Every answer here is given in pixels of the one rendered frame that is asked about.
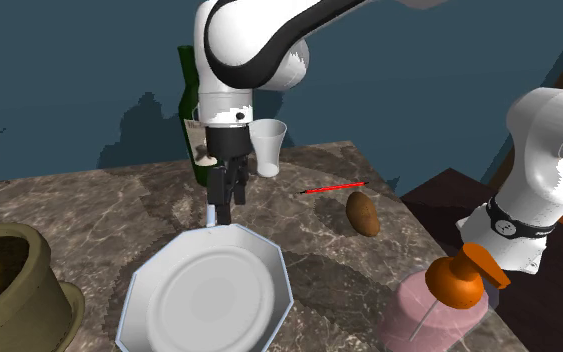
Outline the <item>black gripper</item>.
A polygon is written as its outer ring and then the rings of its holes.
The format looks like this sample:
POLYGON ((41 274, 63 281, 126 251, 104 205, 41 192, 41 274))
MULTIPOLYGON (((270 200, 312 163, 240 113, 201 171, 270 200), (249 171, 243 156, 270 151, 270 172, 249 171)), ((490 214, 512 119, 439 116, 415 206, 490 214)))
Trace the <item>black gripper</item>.
POLYGON ((208 154, 226 162, 208 172, 207 203, 214 206, 216 223, 231 223, 230 200, 236 205, 246 204, 246 185, 249 180, 248 154, 253 151, 249 126, 206 127, 208 154))

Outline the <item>white plastic cup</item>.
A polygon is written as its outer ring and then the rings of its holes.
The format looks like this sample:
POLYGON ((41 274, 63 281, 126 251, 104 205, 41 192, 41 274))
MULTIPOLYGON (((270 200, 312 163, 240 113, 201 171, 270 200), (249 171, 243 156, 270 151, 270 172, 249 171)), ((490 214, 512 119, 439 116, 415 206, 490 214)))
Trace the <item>white plastic cup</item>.
POLYGON ((257 160, 257 173, 266 178, 279 173, 280 149, 287 126, 276 119, 258 119, 249 124, 250 139, 257 160))

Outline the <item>green glass bottle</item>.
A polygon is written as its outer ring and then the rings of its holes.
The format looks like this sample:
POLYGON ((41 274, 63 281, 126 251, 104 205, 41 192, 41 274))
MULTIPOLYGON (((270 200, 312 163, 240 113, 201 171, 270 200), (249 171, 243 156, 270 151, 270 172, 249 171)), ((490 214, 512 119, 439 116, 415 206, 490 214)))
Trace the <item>green glass bottle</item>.
POLYGON ((179 46, 178 53, 185 82, 179 103, 179 119, 195 179, 199 185, 205 187, 208 171, 217 164, 217 159, 210 157, 207 153, 205 127, 198 120, 199 77, 195 64, 194 48, 190 45, 179 46))

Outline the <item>red pen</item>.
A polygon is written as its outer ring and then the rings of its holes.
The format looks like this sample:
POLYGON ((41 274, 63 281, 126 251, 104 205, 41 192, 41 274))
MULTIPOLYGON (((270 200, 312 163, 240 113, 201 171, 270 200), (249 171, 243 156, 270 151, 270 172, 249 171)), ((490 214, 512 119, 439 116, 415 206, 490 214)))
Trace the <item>red pen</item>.
POLYGON ((300 191, 297 194, 302 195, 302 194, 322 193, 322 192, 327 192, 327 191, 363 187, 363 186, 366 186, 367 184, 369 184, 369 181, 337 184, 337 185, 330 185, 330 186, 324 186, 324 187, 319 187, 319 188, 307 189, 307 190, 300 191))

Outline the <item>white octagonal plate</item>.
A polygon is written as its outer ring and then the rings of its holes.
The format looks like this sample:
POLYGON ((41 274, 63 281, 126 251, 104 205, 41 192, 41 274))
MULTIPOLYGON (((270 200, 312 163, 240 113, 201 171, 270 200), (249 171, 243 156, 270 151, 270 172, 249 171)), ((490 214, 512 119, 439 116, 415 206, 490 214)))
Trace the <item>white octagonal plate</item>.
POLYGON ((238 224, 179 234, 132 276, 122 352, 266 352, 294 303, 278 245, 238 224))

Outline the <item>brown potato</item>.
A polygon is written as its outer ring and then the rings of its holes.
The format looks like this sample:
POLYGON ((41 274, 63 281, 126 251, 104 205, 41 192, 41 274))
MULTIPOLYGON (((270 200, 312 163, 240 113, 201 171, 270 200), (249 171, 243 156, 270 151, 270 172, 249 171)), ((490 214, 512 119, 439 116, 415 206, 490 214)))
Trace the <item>brown potato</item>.
POLYGON ((362 192, 353 192, 346 202, 346 216, 353 229, 366 237, 377 236, 380 222, 372 200, 362 192))

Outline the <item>olive green pot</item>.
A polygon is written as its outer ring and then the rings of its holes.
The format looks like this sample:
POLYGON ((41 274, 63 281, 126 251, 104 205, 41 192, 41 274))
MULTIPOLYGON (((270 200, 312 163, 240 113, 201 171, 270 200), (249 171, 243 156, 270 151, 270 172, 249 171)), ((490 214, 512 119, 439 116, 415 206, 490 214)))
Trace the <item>olive green pot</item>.
POLYGON ((34 228, 0 224, 0 352, 64 352, 81 325, 84 297, 60 282, 34 228))

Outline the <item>pink soap dispenser orange pump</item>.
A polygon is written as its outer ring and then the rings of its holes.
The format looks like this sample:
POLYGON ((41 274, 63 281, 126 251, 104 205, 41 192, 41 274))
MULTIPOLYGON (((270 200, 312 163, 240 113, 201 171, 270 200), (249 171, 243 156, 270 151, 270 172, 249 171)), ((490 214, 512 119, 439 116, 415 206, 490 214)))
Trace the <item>pink soap dispenser orange pump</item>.
POLYGON ((486 315, 486 284, 504 289, 510 280, 486 249, 466 243, 400 282, 378 337, 390 352, 446 352, 486 315))

